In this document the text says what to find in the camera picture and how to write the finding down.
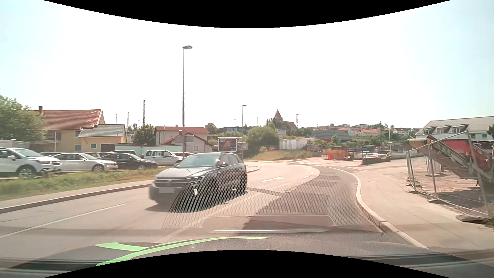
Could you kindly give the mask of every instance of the license plate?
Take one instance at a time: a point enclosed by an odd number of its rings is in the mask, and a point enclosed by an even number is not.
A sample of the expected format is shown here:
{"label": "license plate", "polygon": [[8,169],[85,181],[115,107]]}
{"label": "license plate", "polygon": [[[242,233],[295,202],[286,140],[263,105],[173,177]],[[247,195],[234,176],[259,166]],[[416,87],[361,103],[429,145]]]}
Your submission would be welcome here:
{"label": "license plate", "polygon": [[171,187],[160,187],[159,193],[175,193],[175,189]]}

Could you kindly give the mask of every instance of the dark gray suv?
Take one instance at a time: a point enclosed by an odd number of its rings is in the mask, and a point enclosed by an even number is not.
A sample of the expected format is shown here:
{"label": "dark gray suv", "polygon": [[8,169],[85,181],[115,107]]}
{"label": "dark gray suv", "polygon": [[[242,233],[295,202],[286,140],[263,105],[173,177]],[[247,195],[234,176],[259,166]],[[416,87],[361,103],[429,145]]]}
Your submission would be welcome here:
{"label": "dark gray suv", "polygon": [[213,201],[222,191],[247,188],[247,168],[234,153],[197,153],[157,174],[149,186],[149,198],[157,203],[185,200]]}

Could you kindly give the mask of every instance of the silver sedan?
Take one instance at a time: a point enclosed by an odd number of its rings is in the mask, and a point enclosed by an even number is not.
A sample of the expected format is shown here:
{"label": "silver sedan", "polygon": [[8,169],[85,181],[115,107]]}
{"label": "silver sedan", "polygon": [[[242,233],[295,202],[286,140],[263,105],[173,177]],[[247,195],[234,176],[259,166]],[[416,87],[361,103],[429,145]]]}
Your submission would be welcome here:
{"label": "silver sedan", "polygon": [[100,173],[117,170],[119,168],[116,162],[97,159],[96,157],[85,153],[60,153],[54,155],[53,157],[60,160],[60,168],[62,173]]}

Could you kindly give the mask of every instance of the power line mast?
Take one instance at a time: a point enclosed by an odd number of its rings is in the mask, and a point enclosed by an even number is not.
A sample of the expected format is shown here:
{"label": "power line mast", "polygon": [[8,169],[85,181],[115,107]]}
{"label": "power line mast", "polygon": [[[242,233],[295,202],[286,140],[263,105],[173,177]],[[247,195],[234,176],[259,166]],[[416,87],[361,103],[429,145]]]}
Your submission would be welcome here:
{"label": "power line mast", "polygon": [[142,125],[146,124],[146,100],[142,100]]}

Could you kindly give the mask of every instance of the gray roof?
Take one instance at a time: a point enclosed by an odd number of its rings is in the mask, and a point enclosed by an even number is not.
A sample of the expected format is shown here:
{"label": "gray roof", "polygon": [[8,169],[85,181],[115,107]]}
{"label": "gray roof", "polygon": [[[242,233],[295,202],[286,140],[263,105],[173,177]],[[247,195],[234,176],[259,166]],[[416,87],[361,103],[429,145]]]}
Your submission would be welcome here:
{"label": "gray roof", "polygon": [[95,128],[85,128],[79,133],[79,137],[117,137],[123,136],[124,124],[98,125]]}
{"label": "gray roof", "polygon": [[468,125],[469,131],[485,132],[489,129],[489,126],[494,125],[494,116],[430,121],[422,129],[444,126],[458,127],[461,125]]}

